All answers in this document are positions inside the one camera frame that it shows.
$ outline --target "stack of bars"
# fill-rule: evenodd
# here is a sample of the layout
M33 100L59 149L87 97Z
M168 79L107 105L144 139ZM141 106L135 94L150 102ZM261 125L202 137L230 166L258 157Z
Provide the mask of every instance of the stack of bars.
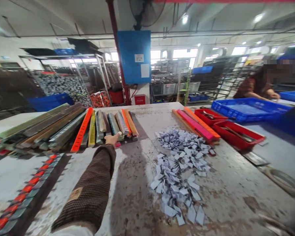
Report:
M203 120L195 115L188 107L184 110L172 110L172 113L186 127L186 129L199 137L203 137L208 144L219 145L221 139L213 129L211 129Z
M104 135L121 131L125 136L138 140L131 113L119 110L104 114L81 103L63 104L29 121L0 133L0 156L53 155L72 146L71 152L80 148L104 143Z

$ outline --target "jacket sleeve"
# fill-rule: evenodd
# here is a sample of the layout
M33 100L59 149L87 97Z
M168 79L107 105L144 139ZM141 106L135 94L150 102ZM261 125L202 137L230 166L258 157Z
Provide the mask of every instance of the jacket sleeve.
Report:
M111 144L101 145L95 151L91 163L52 224L52 232L74 222L87 222L92 226L91 231L97 232L108 202L115 159L116 151Z

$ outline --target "white paper notice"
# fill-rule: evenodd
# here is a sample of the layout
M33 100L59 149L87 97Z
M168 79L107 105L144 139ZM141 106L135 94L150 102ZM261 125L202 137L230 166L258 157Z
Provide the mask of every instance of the white paper notice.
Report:
M141 78L148 78L150 77L150 64L141 64Z

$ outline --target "red pipe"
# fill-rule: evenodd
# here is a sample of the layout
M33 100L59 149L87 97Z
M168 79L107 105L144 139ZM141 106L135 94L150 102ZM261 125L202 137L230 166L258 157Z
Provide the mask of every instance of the red pipe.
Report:
M106 2L108 5L112 31L114 34L116 49L117 49L117 53L118 53L118 57L119 57L119 66L120 66L122 87L124 88L124 91L125 91L126 105L129 106L129 105L131 105L131 101L130 101L130 95L129 95L129 88L126 85L124 70L122 68L122 64L120 61L121 56L120 56L120 50L119 50L119 44L118 44L118 36L117 36L118 28L117 28L117 20L116 20L115 9L114 9L114 0L106 0Z

